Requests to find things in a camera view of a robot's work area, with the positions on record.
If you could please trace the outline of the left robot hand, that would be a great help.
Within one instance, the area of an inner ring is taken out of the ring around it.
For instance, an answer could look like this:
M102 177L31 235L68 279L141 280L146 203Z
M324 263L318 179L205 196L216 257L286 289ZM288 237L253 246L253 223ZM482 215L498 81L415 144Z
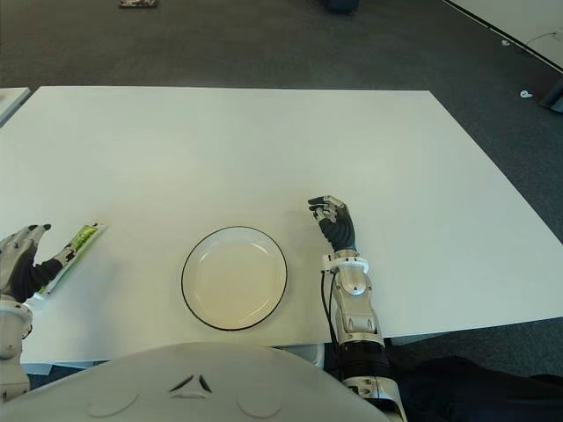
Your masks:
M1 241L1 295L24 303L54 280L75 257L76 250L67 244L51 259L35 264L35 256L50 224L30 225Z

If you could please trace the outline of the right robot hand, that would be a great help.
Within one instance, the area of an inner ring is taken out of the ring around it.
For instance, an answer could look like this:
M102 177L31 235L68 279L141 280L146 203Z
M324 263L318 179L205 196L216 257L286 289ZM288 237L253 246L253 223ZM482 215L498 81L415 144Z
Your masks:
M334 252L355 251L355 228L347 205L325 195L308 200L309 210Z

